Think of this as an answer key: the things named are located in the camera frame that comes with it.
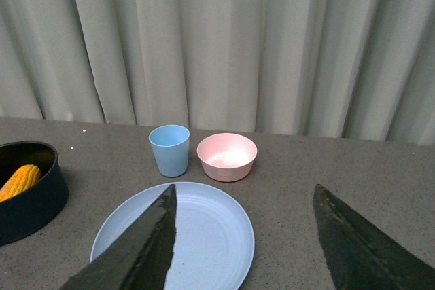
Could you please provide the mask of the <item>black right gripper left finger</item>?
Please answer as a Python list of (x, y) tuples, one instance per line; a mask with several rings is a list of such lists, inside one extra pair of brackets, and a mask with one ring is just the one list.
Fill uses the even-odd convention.
[(168, 186), (101, 255), (62, 289), (164, 289), (176, 238), (177, 193)]

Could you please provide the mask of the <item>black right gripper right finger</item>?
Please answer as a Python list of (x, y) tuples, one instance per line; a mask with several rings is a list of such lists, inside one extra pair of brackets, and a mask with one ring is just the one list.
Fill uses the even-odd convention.
[(319, 241), (337, 289), (433, 289), (434, 269), (353, 210), (315, 186)]

